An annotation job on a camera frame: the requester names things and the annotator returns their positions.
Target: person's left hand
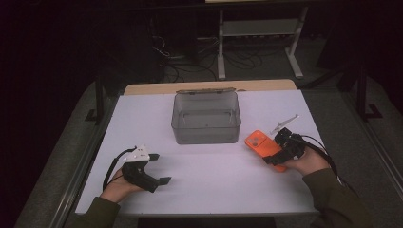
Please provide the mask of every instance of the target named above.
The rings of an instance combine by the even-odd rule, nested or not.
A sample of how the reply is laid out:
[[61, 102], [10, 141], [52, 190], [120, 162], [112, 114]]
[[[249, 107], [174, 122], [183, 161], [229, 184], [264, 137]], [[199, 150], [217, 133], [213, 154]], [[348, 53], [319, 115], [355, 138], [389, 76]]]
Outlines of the person's left hand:
[[131, 184], [124, 179], [122, 168], [115, 173], [112, 179], [113, 181], [107, 185], [100, 198], [118, 203], [131, 193], [143, 191], [141, 187]]

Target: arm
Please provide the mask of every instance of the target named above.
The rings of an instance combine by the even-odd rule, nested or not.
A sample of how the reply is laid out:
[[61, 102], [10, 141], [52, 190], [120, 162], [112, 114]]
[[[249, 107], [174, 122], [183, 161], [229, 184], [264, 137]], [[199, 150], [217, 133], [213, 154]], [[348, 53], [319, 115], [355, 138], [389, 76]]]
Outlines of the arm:
[[311, 227], [373, 227], [359, 197], [338, 182], [329, 164], [313, 149], [306, 147], [299, 160], [287, 161], [285, 165], [303, 175], [314, 197], [320, 216]]
[[100, 197], [95, 198], [88, 211], [77, 218], [71, 228], [112, 227], [121, 206], [118, 204], [133, 192], [142, 191], [140, 187], [127, 182], [119, 169], [113, 181], [106, 187]]

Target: orange object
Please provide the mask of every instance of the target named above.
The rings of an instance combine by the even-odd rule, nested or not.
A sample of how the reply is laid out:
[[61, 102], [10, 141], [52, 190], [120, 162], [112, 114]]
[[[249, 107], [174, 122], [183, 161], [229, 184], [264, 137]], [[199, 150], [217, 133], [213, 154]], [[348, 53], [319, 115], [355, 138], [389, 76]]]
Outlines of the orange object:
[[[281, 147], [276, 144], [272, 139], [266, 136], [263, 132], [256, 130], [250, 134], [246, 139], [245, 143], [256, 153], [258, 153], [262, 158], [267, 156], [273, 156], [281, 150]], [[284, 172], [287, 168], [284, 165], [271, 164], [277, 171]]]

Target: dark background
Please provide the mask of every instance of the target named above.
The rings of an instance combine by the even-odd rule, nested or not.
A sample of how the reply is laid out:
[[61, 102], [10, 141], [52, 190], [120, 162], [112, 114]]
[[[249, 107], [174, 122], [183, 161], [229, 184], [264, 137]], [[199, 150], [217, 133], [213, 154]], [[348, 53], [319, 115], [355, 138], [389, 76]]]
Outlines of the dark background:
[[[357, 61], [403, 112], [399, 1], [349, 2], [353, 3], [311, 7], [302, 36], [327, 37], [321, 67], [332, 69]], [[138, 1], [137, 6], [158, 3]], [[217, 36], [217, 9], [88, 10], [129, 7], [118, 1], [2, 1], [2, 227], [11, 227], [17, 220], [74, 106], [97, 77], [102, 77], [110, 96], [128, 84], [158, 83], [163, 78], [159, 66], [163, 59], [152, 48], [158, 45], [152, 35], [163, 36], [170, 48], [189, 58], [195, 58], [197, 36]], [[229, 17], [283, 17], [289, 10], [268, 12], [232, 9]]]

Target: person's right hand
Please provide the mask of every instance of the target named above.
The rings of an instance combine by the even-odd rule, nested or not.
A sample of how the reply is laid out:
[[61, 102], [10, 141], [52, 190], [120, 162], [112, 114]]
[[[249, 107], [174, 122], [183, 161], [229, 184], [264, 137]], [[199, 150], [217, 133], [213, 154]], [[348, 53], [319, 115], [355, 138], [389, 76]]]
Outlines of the person's right hand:
[[283, 165], [296, 169], [302, 176], [330, 168], [329, 163], [308, 146], [305, 146], [305, 153], [299, 159], [286, 161]]

